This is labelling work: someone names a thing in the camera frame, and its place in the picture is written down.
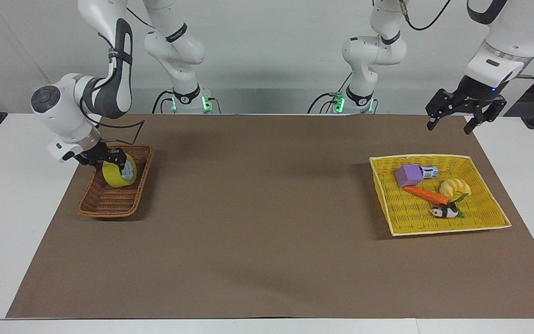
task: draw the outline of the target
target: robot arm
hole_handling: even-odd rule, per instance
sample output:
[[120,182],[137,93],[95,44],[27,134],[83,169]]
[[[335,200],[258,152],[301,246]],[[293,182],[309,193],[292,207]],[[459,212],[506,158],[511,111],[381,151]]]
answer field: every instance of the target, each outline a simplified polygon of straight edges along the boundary
[[144,0],[155,31],[146,36],[146,50],[168,72],[173,108],[179,112],[200,113],[209,106],[209,95],[197,81],[193,65],[205,59],[205,47],[187,31],[187,25],[172,8],[174,0]]
[[32,110],[57,135],[48,146],[57,160],[76,158],[95,167],[100,167],[99,161],[109,161],[122,168],[127,160],[124,152],[108,149],[83,109],[115,119],[131,107],[132,33],[123,19],[127,3],[79,0],[78,8],[83,19],[110,46],[108,75],[66,74],[32,95]]
[[492,0],[485,13],[468,11],[475,21],[489,25],[489,33],[467,64],[456,91],[440,89],[426,106],[429,130],[454,112],[473,114],[464,128],[467,134],[485,121],[494,121],[506,105],[500,92],[534,58],[534,1]]
[[343,58],[352,69],[350,84],[343,94],[345,108],[368,112],[378,80],[370,66],[395,65],[404,59],[407,46],[401,38],[402,21],[399,0],[376,0],[370,25],[378,36],[350,38],[343,45]]

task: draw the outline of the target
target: purple block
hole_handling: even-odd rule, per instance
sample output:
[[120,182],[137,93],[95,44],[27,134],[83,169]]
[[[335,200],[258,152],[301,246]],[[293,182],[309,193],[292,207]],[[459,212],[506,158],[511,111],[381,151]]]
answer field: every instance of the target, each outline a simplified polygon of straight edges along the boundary
[[400,187],[417,186],[424,179],[419,165],[403,165],[397,169],[394,176]]

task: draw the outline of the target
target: basket rim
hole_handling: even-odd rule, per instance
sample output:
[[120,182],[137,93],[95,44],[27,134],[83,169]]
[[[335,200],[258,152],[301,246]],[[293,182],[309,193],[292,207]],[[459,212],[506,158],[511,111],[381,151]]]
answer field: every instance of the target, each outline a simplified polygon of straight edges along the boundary
[[[109,146],[108,148],[124,148],[125,146],[127,146],[127,145],[112,145],[112,146]],[[129,209],[129,211],[120,212],[120,213],[100,213],[100,212],[94,212],[94,211],[85,211],[85,210],[81,209],[83,201],[85,200],[85,197],[86,197],[86,195],[88,193],[88,190],[89,190],[89,188],[91,187],[92,183],[95,180],[96,170],[94,170],[92,175],[91,175],[91,177],[90,177],[90,179],[89,179],[89,182],[88,182],[88,184],[87,184],[87,186],[86,186],[86,188],[85,188],[85,190],[83,192],[83,195],[82,195],[82,197],[80,199],[80,202],[77,205],[78,214],[80,214],[81,216],[90,217],[90,218],[124,218],[124,217],[131,216],[132,214],[135,213],[135,211],[137,211],[137,209],[138,209],[138,207],[140,205],[140,198],[141,198],[141,195],[143,193],[144,184],[145,184],[145,181],[147,179],[148,172],[150,171],[150,164],[151,164],[152,158],[154,156],[154,148],[152,146],[150,146],[150,145],[147,145],[147,144],[129,145],[127,147],[131,147],[131,148],[147,148],[148,150],[150,150],[150,152],[147,155],[146,166],[144,167],[144,170],[141,172],[140,182],[139,182],[139,184],[137,186],[136,200],[134,201],[133,206],[131,207],[131,209]]]
[[[504,224],[501,226],[488,226],[488,227],[481,227],[481,228],[463,228],[463,229],[456,229],[456,230],[442,230],[442,231],[421,231],[421,232],[396,232],[393,228],[391,219],[390,219],[390,211],[388,210],[388,203],[385,195],[384,188],[382,187],[382,182],[378,176],[378,173],[375,168],[375,161],[379,161],[381,159],[388,159],[388,158],[421,158],[421,157],[450,157],[450,158],[462,158],[465,160],[470,161],[471,165],[473,166],[473,170],[481,180],[481,184],[483,185],[484,190],[489,194],[490,199],[496,204],[498,207],[498,210],[500,211],[500,214],[502,214],[502,218],[504,219]],[[500,203],[496,200],[494,197],[494,194],[490,191],[487,184],[485,183],[485,180],[481,176],[481,173],[479,173],[479,170],[477,169],[477,166],[475,166],[475,163],[473,163],[473,159],[470,156],[465,155],[459,155],[459,154],[396,154],[396,155],[390,155],[390,156],[378,156],[378,157],[370,157],[369,158],[370,166],[372,168],[372,173],[375,178],[375,187],[377,192],[380,192],[380,198],[382,200],[382,204],[384,205],[384,218],[388,224],[388,229],[390,230],[390,234],[392,237],[398,237],[402,235],[425,235],[425,234],[437,234],[437,233],[451,233],[451,232],[467,232],[467,231],[483,231],[483,230],[498,230],[502,228],[508,228],[512,227],[512,223],[510,222],[510,219],[506,216],[506,213],[500,206]]]

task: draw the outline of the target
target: gray wall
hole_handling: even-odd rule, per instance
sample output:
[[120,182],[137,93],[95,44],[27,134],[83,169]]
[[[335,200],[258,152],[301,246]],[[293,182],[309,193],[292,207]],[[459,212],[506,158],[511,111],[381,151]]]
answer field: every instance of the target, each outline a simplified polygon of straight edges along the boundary
[[[430,22],[445,0],[412,1],[411,21]],[[140,1],[129,6],[147,18]],[[320,92],[336,90],[350,71],[341,46],[350,36],[374,34],[368,0],[178,0],[190,31],[206,44],[200,81],[224,112],[304,113]],[[148,112],[170,87],[163,69],[144,50],[148,27],[127,14],[135,40],[133,112]],[[380,66],[379,112],[421,114],[440,87],[452,90],[488,28],[451,3],[433,28],[404,26],[407,57]],[[76,0],[0,0],[0,109],[29,112],[32,91],[68,72],[104,76],[104,41],[81,19]],[[534,74],[534,62],[526,70]],[[504,90],[512,104],[531,85],[515,80]]]

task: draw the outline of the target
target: brown paper mat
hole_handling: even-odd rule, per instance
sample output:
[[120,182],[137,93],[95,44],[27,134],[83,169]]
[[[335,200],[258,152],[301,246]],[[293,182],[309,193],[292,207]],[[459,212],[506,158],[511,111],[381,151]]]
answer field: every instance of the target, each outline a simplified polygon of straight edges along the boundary
[[[79,167],[8,317],[534,318],[534,240],[463,118],[118,123],[141,118],[155,157],[138,211],[79,216]],[[392,238],[369,166],[390,154],[472,156],[513,227]]]

